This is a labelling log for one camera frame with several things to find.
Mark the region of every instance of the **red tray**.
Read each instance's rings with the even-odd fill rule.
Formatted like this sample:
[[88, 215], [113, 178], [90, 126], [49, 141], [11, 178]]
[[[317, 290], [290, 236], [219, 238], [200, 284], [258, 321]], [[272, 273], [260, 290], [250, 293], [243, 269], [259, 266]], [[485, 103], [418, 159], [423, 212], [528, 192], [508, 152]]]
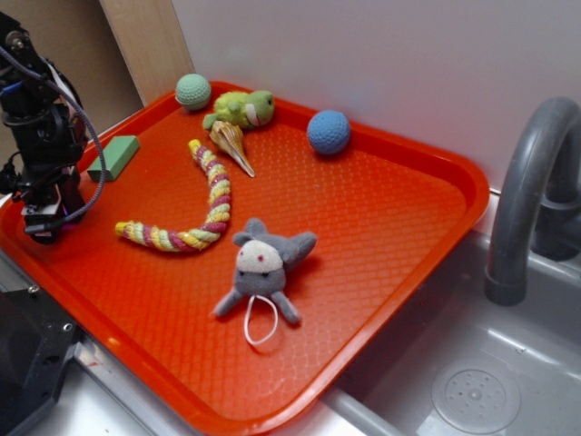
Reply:
[[[231, 89], [212, 84], [214, 96]], [[484, 212], [488, 184], [461, 156], [355, 123], [349, 147], [322, 157], [306, 136], [315, 112], [276, 100], [273, 121], [245, 134], [255, 178], [218, 154], [232, 217], [217, 243], [159, 253], [117, 237], [118, 221], [203, 223], [208, 187], [188, 142], [213, 149], [206, 113], [186, 112], [173, 94], [143, 109], [103, 136], [137, 135], [141, 149], [80, 224], [44, 246], [24, 235], [22, 205], [7, 203], [0, 245], [193, 427], [254, 434], [297, 416], [334, 381]], [[95, 156], [87, 150], [80, 168]], [[95, 186], [83, 173], [84, 198]], [[286, 287], [301, 326], [281, 319], [258, 351], [244, 339], [245, 303], [223, 320], [211, 315], [232, 285], [231, 238], [251, 217], [272, 233], [319, 236]], [[271, 309], [259, 302], [252, 316], [260, 337]]]

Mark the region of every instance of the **blue crochet ball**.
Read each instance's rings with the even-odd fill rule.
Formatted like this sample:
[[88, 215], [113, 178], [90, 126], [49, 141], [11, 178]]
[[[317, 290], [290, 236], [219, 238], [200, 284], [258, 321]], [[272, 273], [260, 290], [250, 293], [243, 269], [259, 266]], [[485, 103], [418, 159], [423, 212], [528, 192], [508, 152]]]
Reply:
[[341, 112], [319, 112], [310, 119], [307, 137], [318, 153], [336, 154], [345, 148], [351, 137], [349, 121]]

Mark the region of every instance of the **gray plush toy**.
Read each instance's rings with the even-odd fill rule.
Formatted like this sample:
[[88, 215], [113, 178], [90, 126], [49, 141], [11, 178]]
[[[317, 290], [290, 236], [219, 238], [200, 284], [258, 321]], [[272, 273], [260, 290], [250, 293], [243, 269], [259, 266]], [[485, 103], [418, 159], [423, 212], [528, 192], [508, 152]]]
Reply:
[[251, 218], [244, 232], [234, 234], [241, 249], [236, 258], [234, 286], [214, 309], [216, 316], [228, 313], [244, 296], [270, 298], [291, 324], [300, 315], [284, 294], [286, 273], [301, 263], [315, 247], [317, 236], [305, 232], [286, 238], [270, 234], [261, 220]]

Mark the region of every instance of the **cable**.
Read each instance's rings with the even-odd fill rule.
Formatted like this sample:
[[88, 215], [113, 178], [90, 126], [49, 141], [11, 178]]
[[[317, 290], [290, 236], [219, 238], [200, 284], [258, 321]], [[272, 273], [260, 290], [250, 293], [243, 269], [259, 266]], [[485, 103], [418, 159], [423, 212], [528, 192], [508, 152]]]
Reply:
[[66, 100], [66, 102], [73, 107], [73, 109], [78, 113], [78, 115], [83, 120], [85, 127], [89, 130], [89, 133], [91, 134], [91, 137], [93, 138], [94, 146], [97, 149], [97, 153], [99, 154], [99, 162], [101, 163], [101, 173], [99, 174], [99, 183], [97, 184], [97, 188], [93, 194], [93, 197], [83, 207], [81, 207], [81, 208], [77, 209], [76, 211], [66, 215], [65, 218], [61, 218], [60, 220], [57, 220], [55, 222], [43, 223], [43, 224], [37, 224], [37, 225], [29, 225], [29, 226], [25, 227], [26, 234], [35, 234], [35, 233], [50, 231], [50, 230], [56, 229], [58, 227], [61, 227], [64, 224], [71, 222], [72, 220], [74, 220], [78, 216], [86, 213], [91, 207], [93, 207], [93, 205], [99, 199], [99, 196], [101, 195], [101, 192], [103, 190], [103, 186], [105, 183], [105, 168], [106, 168], [106, 166], [105, 166], [105, 156], [103, 154], [103, 148], [101, 146], [101, 142], [99, 141], [99, 138], [97, 137], [97, 133], [94, 130], [94, 126], [91, 123], [91, 120], [87, 116], [86, 112], [74, 100], [74, 98], [69, 93], [66, 92], [66, 90], [62, 89], [55, 82], [50, 80], [46, 76], [46, 74], [38, 74], [36, 71], [31, 70], [29, 68], [26, 68], [25, 66], [20, 64], [2, 46], [0, 46], [0, 55], [11, 66], [13, 66], [15, 69], [17, 69], [21, 73], [26, 74], [35, 80], [43, 82], [44, 84], [49, 86], [51, 89], [55, 90], [59, 95], [61, 95]]

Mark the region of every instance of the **frog plush toy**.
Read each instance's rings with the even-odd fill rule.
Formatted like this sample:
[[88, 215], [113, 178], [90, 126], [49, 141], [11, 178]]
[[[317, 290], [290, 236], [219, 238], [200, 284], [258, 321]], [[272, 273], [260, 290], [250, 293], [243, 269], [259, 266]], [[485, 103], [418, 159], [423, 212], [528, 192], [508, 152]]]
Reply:
[[214, 113], [204, 117], [202, 126], [212, 129], [216, 121], [226, 121], [241, 129], [253, 129], [269, 123], [274, 115], [274, 98], [269, 91], [244, 93], [230, 91], [214, 103]]

